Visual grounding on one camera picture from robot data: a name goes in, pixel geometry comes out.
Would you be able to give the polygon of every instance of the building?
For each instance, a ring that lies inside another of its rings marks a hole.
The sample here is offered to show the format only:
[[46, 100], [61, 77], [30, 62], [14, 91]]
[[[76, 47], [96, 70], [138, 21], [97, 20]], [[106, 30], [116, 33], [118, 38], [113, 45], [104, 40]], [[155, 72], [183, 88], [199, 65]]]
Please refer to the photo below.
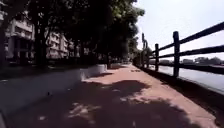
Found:
[[183, 64], [194, 64], [194, 60], [191, 60], [191, 59], [183, 59], [182, 63]]
[[68, 56], [68, 41], [62, 34], [51, 33], [48, 39], [50, 48], [48, 48], [48, 58], [58, 59]]
[[[0, 23], [3, 21], [6, 6], [0, 2]], [[34, 57], [34, 25], [27, 20], [13, 20], [7, 31], [5, 42], [7, 58], [33, 58]], [[47, 40], [50, 48], [47, 49], [48, 58], [64, 58], [68, 56], [68, 41], [62, 34], [51, 33]]]

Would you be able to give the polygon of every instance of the water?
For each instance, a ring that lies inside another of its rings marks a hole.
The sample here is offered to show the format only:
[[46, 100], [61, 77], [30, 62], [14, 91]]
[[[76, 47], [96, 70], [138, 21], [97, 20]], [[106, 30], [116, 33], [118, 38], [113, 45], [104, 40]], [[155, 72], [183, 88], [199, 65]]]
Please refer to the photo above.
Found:
[[[173, 68], [159, 66], [159, 72], [172, 75]], [[224, 75], [181, 68], [179, 76], [197, 83], [201, 83], [201, 86], [224, 95]]]

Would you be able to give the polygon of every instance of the retaining wall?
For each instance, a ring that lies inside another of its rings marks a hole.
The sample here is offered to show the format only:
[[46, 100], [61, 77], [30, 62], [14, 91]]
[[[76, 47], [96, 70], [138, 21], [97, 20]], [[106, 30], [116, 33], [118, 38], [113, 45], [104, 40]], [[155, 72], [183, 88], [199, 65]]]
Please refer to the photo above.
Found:
[[74, 69], [39, 76], [0, 82], [0, 109], [4, 114], [25, 107], [49, 93], [54, 94], [76, 86], [82, 80], [106, 72], [106, 65]]

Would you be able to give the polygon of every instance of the railing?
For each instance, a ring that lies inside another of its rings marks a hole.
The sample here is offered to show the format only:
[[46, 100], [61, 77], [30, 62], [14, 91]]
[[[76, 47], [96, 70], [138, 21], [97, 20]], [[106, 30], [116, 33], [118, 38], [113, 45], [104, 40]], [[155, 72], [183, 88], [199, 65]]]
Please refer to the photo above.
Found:
[[[221, 30], [224, 30], [224, 22], [217, 24], [213, 27], [207, 28], [201, 32], [198, 32], [194, 35], [191, 35], [187, 38], [184, 38], [182, 40], [179, 40], [179, 33], [175, 31], [173, 33], [173, 39], [174, 42], [171, 44], [168, 44], [164, 47], [159, 48], [159, 44], [155, 44], [155, 51], [152, 51], [152, 53], [155, 55], [154, 57], [147, 57], [147, 59], [155, 59], [155, 71], [158, 72], [159, 66], [170, 66], [174, 67], [173, 69], [173, 76], [178, 77], [179, 76], [179, 68], [184, 69], [193, 69], [193, 70], [199, 70], [199, 71], [205, 71], [205, 72], [211, 72], [216, 74], [224, 74], [224, 68], [221, 67], [215, 67], [215, 66], [202, 66], [202, 65], [190, 65], [190, 64], [180, 64], [180, 57], [182, 56], [189, 56], [189, 55], [198, 55], [198, 54], [209, 54], [209, 53], [221, 53], [224, 52], [224, 45], [221, 46], [215, 46], [215, 47], [207, 47], [207, 48], [201, 48], [201, 49], [194, 49], [189, 51], [180, 52], [180, 45], [199, 39], [204, 36], [208, 36], [210, 34], [219, 32]], [[168, 48], [174, 47], [174, 53], [173, 54], [166, 54], [159, 56], [159, 52]], [[174, 63], [173, 64], [161, 64], [159, 63], [159, 59], [161, 58], [167, 58], [167, 57], [174, 57]]]

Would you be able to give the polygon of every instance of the paved walkway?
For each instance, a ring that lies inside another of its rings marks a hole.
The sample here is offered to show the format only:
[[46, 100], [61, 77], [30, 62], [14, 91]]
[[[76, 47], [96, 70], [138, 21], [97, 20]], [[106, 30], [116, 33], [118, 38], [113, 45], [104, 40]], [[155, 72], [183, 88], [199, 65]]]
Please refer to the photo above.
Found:
[[123, 66], [10, 117], [11, 128], [216, 128], [216, 118], [171, 87]]

